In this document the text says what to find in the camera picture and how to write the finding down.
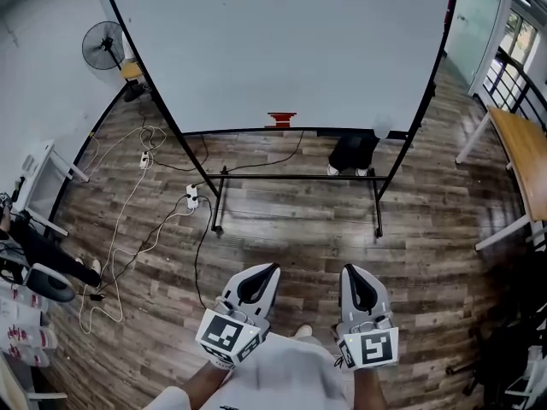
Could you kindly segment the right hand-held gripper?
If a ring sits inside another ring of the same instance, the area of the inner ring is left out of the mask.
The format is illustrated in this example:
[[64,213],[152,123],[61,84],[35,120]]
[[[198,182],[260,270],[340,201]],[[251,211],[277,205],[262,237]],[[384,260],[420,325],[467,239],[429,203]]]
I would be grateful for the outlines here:
[[353,264],[340,273],[341,320],[337,346],[348,370],[371,369],[398,362],[399,329],[392,321],[386,287]]

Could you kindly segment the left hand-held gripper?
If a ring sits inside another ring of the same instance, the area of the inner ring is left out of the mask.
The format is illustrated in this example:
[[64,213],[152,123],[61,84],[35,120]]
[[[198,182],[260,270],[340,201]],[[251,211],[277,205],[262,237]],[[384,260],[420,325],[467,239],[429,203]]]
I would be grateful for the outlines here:
[[232,276],[214,308],[205,311],[196,342],[215,367],[232,370],[265,341],[279,279],[277,263],[249,267]]

